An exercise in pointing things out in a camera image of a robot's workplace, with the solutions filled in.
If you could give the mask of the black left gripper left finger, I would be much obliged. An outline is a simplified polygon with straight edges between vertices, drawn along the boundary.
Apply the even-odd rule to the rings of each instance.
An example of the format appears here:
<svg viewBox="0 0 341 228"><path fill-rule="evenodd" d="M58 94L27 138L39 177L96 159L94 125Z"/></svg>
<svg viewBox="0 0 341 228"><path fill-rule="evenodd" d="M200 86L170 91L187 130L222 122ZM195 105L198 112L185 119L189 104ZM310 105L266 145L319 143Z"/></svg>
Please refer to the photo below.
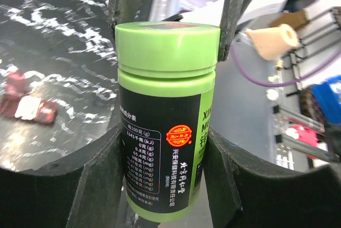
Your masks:
<svg viewBox="0 0 341 228"><path fill-rule="evenodd" d="M114 227L121 127L37 170L1 169L1 227Z"/></svg>

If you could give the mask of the brown weekly pill organizer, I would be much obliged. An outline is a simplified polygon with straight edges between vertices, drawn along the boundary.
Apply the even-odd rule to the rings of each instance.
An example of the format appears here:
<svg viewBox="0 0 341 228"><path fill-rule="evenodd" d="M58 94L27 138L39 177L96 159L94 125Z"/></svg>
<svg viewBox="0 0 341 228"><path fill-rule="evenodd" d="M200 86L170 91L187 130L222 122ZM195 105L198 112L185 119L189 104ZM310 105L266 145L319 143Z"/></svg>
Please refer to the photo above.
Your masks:
<svg viewBox="0 0 341 228"><path fill-rule="evenodd" d="M57 113L57 103L30 95L24 73L18 69L8 72L1 98L2 116L51 125L55 122Z"/></svg>

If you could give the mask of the green lidded pill bottle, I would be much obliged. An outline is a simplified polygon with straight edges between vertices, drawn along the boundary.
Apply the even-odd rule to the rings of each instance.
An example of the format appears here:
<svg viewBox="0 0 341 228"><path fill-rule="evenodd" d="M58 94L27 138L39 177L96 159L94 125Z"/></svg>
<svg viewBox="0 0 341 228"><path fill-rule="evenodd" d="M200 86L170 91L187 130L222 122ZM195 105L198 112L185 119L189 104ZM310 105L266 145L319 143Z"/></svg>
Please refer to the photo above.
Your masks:
<svg viewBox="0 0 341 228"><path fill-rule="evenodd" d="M179 220L195 205L220 34L183 22L115 27L126 198L149 221Z"/></svg>

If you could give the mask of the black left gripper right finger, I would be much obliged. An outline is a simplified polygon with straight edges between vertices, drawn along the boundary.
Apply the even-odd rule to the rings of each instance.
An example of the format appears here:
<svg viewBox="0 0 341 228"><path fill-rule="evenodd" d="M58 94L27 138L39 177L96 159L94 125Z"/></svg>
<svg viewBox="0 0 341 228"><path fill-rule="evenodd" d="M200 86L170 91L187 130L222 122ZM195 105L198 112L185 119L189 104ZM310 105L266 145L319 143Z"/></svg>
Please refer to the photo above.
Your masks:
<svg viewBox="0 0 341 228"><path fill-rule="evenodd" d="M204 173L214 227L340 227L340 164L296 172L210 129Z"/></svg>

